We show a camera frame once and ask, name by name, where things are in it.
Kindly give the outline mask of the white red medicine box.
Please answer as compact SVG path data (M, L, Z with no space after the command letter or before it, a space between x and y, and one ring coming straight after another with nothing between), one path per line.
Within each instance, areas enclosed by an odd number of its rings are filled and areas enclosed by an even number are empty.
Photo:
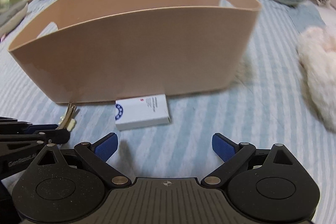
M165 94L116 100L115 110L119 131L170 123Z

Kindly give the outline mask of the striped light blue bedsheet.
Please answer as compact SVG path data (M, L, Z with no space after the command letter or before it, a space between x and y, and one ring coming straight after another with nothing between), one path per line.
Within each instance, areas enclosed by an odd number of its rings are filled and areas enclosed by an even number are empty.
M66 105L57 105L29 79L8 53L12 40L56 0L34 0L21 24L1 42L1 116L34 124L58 123ZM262 11L229 88L208 94L170 97L171 123L118 132L114 103L79 105L70 141L94 142L118 135L108 163L135 177L198 177L222 164L211 145L220 132L257 148L283 143L306 168L321 192L314 223L335 223L335 133L326 130L310 100L296 51L300 32L325 25L319 7L295 8L259 0Z

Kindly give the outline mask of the beige plastic storage basket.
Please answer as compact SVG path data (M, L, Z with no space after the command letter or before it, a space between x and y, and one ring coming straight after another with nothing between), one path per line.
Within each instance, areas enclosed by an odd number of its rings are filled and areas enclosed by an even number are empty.
M251 37L258 0L57 0L9 45L56 103L224 89Z

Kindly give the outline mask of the white fluffy plush toy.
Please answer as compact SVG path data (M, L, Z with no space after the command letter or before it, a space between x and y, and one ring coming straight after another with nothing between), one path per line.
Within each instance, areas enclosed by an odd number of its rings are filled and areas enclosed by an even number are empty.
M297 52L307 86L327 129L335 132L335 33L309 27L300 34Z

